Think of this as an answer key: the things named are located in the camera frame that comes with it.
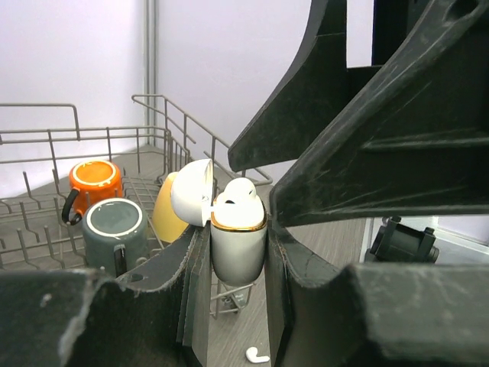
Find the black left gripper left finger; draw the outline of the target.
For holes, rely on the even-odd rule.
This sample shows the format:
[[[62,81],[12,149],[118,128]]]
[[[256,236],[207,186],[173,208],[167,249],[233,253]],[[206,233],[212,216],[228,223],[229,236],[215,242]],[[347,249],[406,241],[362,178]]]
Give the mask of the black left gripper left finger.
[[[204,366],[210,229],[190,226],[144,264],[1,274],[3,366]]]

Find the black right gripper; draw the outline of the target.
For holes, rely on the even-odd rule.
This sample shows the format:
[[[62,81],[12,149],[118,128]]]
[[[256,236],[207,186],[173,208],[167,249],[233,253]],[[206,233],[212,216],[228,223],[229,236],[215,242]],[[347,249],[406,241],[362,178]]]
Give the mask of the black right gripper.
[[[313,1],[293,62],[228,149],[234,172],[300,157],[270,193],[282,226],[488,211],[488,3],[375,0],[373,20],[385,64],[349,69],[347,3]]]

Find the white earbud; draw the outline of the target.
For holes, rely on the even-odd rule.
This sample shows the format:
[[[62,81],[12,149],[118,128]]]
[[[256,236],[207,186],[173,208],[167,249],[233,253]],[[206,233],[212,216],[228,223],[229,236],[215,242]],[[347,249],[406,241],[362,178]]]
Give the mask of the white earbud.
[[[267,363],[270,361],[269,356],[260,356],[258,352],[258,348],[255,346],[251,346],[246,349],[245,357],[250,363],[253,364]]]
[[[246,177],[239,177],[231,180],[224,192],[226,203],[243,203],[257,198],[256,187],[251,180]]]

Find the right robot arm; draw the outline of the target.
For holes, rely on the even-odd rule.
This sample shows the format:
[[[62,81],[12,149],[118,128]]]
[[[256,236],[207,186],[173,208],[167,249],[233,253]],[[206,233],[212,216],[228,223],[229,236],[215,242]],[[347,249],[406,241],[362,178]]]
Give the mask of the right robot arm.
[[[488,3],[378,1],[374,60],[346,65],[347,4],[314,1],[289,69],[228,150],[233,171],[283,161],[282,227],[383,217],[380,261],[434,262],[406,216],[488,211]]]

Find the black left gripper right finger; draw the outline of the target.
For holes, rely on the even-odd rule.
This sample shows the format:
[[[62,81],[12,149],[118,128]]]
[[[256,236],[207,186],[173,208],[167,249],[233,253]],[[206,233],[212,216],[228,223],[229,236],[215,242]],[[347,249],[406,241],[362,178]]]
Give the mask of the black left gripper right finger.
[[[270,220],[264,273],[274,366],[486,366],[488,267],[337,268]]]

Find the white earbud case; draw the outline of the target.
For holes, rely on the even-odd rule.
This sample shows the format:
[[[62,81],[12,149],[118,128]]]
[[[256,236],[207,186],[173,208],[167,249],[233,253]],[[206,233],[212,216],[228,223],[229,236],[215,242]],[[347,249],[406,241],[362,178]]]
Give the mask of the white earbud case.
[[[216,277],[232,287],[253,283],[264,265],[267,212],[255,200],[226,203],[224,190],[216,197],[211,159],[192,161],[180,169],[171,188],[173,211],[184,222],[210,225],[212,266]]]

